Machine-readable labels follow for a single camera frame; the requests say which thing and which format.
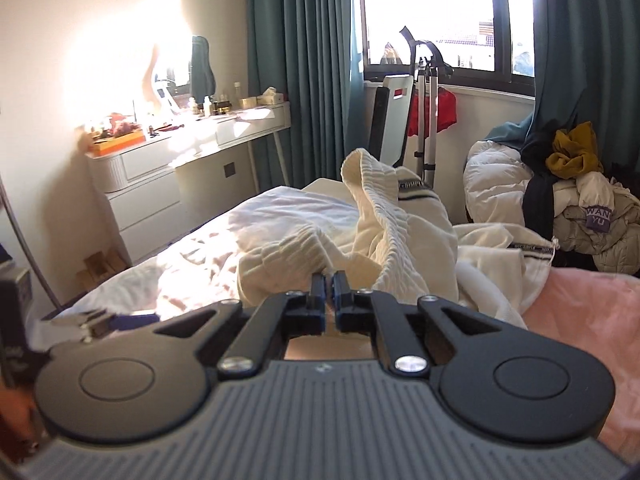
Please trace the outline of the cream white knit garment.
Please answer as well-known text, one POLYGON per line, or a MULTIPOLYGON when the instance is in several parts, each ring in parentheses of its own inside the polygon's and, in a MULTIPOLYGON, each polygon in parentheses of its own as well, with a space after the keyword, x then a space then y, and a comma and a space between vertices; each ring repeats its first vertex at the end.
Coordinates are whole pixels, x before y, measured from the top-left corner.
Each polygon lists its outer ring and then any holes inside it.
POLYGON ((345 272, 355 288, 389 292, 412 304, 435 295, 523 327, 546 284, 553 243, 514 223, 455 226, 437 194, 412 171, 379 162, 363 148, 343 162, 342 181, 358 208, 352 247, 305 223, 251 249, 239 264, 240 297, 251 306, 304 290, 312 274, 345 272))

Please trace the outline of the white vanity dresser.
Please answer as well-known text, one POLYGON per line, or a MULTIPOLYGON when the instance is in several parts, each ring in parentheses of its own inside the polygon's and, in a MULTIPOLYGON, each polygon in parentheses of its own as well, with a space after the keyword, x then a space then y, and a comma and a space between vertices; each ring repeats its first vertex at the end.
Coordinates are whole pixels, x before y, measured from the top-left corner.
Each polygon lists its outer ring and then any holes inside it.
POLYGON ((114 244, 136 264, 259 193, 253 143, 291 125, 287 102, 201 118, 86 161, 114 244))

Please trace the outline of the white puffy duvet pile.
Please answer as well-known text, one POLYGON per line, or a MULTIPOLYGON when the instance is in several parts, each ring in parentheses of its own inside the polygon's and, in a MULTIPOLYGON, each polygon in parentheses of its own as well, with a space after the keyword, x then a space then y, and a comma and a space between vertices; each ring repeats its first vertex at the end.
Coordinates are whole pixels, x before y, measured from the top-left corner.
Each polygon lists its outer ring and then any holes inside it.
POLYGON ((475 223, 524 226, 522 203, 532 177, 517 150, 488 140, 475 142, 463 170, 466 212, 475 223))

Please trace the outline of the black garment on pile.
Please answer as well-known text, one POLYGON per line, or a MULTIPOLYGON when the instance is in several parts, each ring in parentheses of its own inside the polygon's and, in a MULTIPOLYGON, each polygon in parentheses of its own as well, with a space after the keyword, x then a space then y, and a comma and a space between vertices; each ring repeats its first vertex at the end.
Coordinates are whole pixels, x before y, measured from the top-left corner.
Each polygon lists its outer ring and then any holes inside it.
POLYGON ((553 119, 538 130, 530 130, 521 149, 521 161, 533 173, 522 203, 525 226, 546 240, 553 235, 553 185, 559 181, 549 170, 547 159, 554 153, 553 141, 560 127, 553 119))

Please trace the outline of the red cloth on rack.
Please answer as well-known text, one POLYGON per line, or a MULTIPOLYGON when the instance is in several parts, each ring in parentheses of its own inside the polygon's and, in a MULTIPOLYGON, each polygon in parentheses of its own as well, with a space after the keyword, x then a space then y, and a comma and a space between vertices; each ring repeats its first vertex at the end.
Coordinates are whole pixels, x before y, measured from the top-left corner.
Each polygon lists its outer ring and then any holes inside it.
MULTIPOLYGON (((418 135, 418 111, 419 92, 413 89, 412 100, 409 110, 408 132, 407 136, 418 135)), ((457 122, 457 98, 445 89, 438 88, 438 113, 437 113, 437 132, 448 129, 457 122)))

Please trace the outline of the beige jacket purple patch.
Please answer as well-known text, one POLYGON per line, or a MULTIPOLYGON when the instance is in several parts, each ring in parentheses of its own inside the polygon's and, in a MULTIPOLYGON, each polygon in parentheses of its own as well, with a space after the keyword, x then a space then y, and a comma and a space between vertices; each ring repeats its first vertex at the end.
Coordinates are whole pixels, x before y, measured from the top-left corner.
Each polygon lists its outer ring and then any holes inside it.
POLYGON ((639 200, 591 171, 553 185, 553 235, 566 252, 593 258, 605 273, 639 272, 639 200))

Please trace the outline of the silver tripod stand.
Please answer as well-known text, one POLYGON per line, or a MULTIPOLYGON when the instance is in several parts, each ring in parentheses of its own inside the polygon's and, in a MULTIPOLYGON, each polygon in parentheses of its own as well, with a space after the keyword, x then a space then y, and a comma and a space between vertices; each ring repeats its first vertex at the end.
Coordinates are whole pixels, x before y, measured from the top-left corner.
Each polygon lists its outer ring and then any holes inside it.
POLYGON ((418 144, 414 151, 416 173, 428 188, 434 188, 439 76, 449 77, 454 69, 445 62, 442 52, 434 42, 414 38, 407 26, 400 30, 400 34, 410 50, 410 74, 413 76, 413 89, 418 92, 416 104, 411 103, 409 108, 409 112, 415 110, 418 113, 418 144))

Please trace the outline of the orange tray on dresser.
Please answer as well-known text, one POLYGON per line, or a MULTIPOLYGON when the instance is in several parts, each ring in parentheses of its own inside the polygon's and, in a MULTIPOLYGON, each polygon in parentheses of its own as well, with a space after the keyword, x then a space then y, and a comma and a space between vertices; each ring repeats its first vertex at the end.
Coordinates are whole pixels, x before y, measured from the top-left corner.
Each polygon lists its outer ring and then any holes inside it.
POLYGON ((137 129, 117 138, 97 140, 91 144, 89 153, 92 156, 105 156, 117 153, 125 148, 132 148, 135 145, 142 144, 144 141, 145 134, 141 129, 137 129))

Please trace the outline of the mustard yellow garment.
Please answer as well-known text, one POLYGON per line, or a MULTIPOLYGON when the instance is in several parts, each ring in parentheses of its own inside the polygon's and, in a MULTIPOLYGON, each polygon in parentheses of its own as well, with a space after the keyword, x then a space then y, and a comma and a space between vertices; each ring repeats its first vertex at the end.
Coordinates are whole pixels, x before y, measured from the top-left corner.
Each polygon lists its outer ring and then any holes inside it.
POLYGON ((546 166, 562 180, 575 179, 591 171, 602 172, 592 122, 582 122, 570 130, 559 129, 552 141, 552 153, 546 159, 546 166))

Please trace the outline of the teal curtain left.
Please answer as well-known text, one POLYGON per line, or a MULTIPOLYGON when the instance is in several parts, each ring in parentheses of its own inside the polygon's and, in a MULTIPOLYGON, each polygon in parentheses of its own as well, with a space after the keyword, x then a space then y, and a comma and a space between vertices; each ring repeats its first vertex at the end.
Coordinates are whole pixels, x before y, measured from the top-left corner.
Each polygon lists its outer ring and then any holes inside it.
POLYGON ((358 0, 247 0, 248 88, 290 103, 279 141, 253 145, 258 188, 336 179, 368 143, 358 0))

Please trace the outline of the teal curtain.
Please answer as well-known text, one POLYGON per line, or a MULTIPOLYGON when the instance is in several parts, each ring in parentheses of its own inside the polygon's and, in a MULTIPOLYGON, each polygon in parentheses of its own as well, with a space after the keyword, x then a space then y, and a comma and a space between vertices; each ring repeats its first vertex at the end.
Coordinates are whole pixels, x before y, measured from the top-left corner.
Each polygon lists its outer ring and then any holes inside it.
POLYGON ((253 145, 258 188, 336 179, 368 143, 358 0, 247 0, 248 88, 290 103, 279 141, 253 145))
POLYGON ((604 166, 639 167, 639 0, 534 0, 535 107, 489 140, 591 122, 604 166))

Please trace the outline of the vanity mirror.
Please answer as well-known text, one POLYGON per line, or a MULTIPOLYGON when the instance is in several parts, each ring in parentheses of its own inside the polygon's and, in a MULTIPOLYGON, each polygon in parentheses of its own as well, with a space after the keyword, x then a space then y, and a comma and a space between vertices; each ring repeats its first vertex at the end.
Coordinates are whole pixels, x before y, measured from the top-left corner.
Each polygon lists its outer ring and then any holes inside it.
POLYGON ((190 99, 202 105, 216 90, 209 42, 204 36, 192 35, 152 50, 142 78, 142 94, 148 102, 178 113, 190 99))

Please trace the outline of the teal curtain right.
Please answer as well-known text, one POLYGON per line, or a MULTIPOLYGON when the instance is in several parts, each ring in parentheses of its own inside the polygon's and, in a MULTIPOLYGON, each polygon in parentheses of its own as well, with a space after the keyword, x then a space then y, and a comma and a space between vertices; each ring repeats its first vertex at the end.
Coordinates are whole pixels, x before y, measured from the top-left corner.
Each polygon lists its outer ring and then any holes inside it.
POLYGON ((535 107, 489 140, 591 122, 604 166, 639 167, 639 0, 534 0, 535 107))

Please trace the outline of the white chair with black frame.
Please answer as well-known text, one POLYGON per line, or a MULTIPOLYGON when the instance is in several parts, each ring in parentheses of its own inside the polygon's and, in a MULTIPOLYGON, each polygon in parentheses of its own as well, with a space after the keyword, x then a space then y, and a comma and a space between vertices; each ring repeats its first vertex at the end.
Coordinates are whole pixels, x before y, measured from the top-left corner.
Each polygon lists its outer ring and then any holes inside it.
POLYGON ((413 76, 390 75, 375 91, 368 151, 385 165, 404 160, 413 76))

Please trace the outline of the window with black frame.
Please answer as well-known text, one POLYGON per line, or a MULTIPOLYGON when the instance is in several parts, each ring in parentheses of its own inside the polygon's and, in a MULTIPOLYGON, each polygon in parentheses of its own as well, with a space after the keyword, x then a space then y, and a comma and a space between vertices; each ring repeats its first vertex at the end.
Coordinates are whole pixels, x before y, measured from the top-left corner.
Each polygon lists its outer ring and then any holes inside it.
POLYGON ((432 42, 447 84, 534 92, 534 0, 360 0, 364 76, 407 73, 432 42))

